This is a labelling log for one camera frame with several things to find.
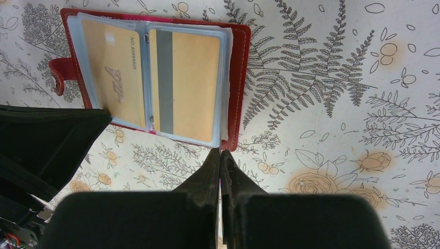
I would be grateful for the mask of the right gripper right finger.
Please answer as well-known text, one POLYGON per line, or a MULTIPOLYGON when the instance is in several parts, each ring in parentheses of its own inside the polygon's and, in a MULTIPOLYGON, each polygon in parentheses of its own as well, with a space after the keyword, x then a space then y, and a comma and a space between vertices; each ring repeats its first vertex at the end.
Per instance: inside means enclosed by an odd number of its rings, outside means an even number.
POLYGON ((389 248, 372 206, 355 195, 269 194, 221 153, 223 243, 228 248, 389 248))

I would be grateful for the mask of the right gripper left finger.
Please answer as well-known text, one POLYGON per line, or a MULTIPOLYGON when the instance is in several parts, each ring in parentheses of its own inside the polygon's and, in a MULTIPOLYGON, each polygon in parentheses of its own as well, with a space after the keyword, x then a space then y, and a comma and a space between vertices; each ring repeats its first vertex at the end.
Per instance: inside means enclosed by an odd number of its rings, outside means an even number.
POLYGON ((216 248, 220 150, 172 191, 78 192, 57 206, 40 248, 216 248))

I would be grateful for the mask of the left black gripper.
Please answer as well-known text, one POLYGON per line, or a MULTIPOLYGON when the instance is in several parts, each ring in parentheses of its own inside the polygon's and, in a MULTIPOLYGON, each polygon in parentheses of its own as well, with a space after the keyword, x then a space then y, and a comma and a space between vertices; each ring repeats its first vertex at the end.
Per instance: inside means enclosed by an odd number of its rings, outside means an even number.
POLYGON ((102 109, 1 105, 1 248, 39 248, 50 201, 112 118, 102 109))

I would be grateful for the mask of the gold VIP card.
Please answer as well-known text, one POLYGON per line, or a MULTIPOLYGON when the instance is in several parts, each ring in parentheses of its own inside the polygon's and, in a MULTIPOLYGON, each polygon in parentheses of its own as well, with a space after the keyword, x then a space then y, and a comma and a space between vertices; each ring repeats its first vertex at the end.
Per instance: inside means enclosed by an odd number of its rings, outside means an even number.
POLYGON ((98 105, 115 118, 144 127, 138 32, 88 19, 81 26, 98 105))

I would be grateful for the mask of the red card holder wallet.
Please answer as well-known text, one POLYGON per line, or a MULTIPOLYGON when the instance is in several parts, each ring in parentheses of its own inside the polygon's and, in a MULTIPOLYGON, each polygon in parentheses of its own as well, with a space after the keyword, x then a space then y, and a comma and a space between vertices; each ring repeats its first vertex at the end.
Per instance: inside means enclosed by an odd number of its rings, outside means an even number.
POLYGON ((242 102, 244 95, 244 86, 246 79, 246 68, 249 57, 250 36, 251 31, 247 25, 234 23, 220 23, 212 21, 201 21, 191 19, 174 19, 159 16, 135 15, 130 13, 102 12, 96 10, 63 8, 60 11, 61 19, 64 25, 68 46, 71 57, 52 59, 48 65, 51 74, 56 81, 54 91, 57 95, 62 96, 65 89, 65 81, 75 80, 78 83, 84 107, 92 109, 91 94, 85 85, 85 78, 80 69, 78 62, 79 49, 74 48, 73 39, 76 35, 73 27, 68 25, 68 20, 73 20, 79 13, 86 13, 93 16, 105 17, 111 20, 131 20, 131 21, 155 21, 173 24, 193 24, 196 27, 202 25, 220 26, 230 28, 233 33, 232 53, 229 72, 229 105, 228 105, 228 140, 223 140, 221 144, 222 150, 235 151, 238 145, 238 137, 241 123, 242 102))

